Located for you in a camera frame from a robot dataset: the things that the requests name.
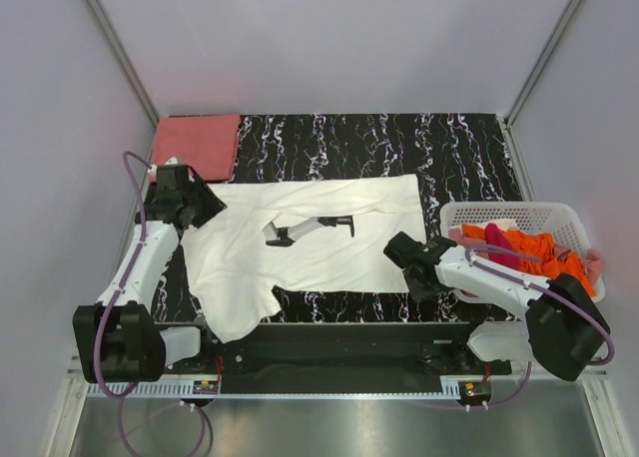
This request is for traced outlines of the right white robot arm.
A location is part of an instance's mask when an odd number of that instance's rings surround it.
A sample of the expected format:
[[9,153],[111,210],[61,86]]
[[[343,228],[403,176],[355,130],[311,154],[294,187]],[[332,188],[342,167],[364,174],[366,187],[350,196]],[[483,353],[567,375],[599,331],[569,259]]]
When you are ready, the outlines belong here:
[[586,367],[606,365],[615,356],[608,323],[570,274],[528,274],[487,259],[504,253],[502,247],[464,247],[443,236],[420,242],[400,232],[383,252],[402,271],[415,301],[465,291],[515,316],[503,331],[478,326],[453,348],[454,364],[462,372],[475,373],[488,361],[528,360],[574,381]]

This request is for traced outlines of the white t shirt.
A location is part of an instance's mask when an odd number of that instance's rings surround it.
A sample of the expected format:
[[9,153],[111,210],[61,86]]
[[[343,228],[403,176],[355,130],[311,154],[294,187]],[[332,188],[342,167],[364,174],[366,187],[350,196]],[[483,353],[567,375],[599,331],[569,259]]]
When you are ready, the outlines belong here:
[[403,231],[426,238],[415,175],[221,184],[226,209],[183,235],[190,294],[221,342],[281,311],[273,289],[405,293],[383,250]]

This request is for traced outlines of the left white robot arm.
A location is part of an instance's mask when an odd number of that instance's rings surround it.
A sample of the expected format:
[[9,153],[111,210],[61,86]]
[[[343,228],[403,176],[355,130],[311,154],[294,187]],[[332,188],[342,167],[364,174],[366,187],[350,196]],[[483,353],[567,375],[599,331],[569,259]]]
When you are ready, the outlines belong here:
[[226,209],[195,169],[156,169],[152,196],[142,204],[130,247],[109,286],[92,305],[79,306],[72,325],[85,379],[112,398],[139,382],[155,382],[182,361],[196,373],[215,363],[216,349],[198,325],[167,326],[151,315],[165,264],[184,232]]

